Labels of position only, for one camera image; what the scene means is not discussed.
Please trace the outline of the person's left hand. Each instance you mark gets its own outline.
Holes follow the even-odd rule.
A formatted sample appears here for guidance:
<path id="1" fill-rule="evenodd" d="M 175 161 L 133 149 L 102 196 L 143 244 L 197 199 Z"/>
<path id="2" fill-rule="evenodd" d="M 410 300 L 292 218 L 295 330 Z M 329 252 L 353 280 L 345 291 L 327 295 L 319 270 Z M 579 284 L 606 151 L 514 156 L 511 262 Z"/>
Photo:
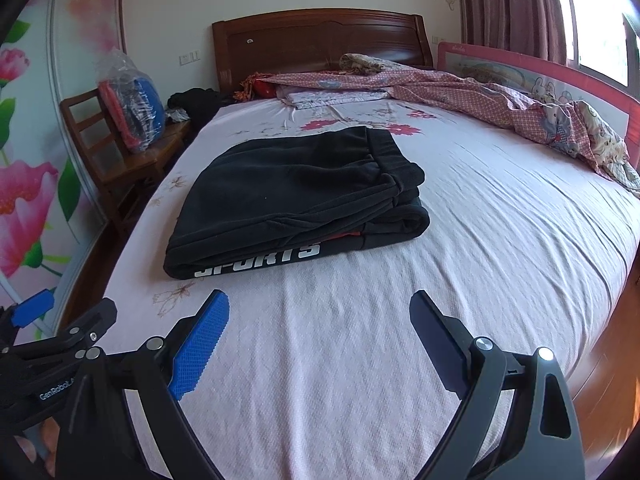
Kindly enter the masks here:
<path id="1" fill-rule="evenodd" d="M 53 417 L 49 417 L 14 439 L 33 464 L 43 463 L 47 474 L 55 478 L 59 436 L 60 425 Z"/>

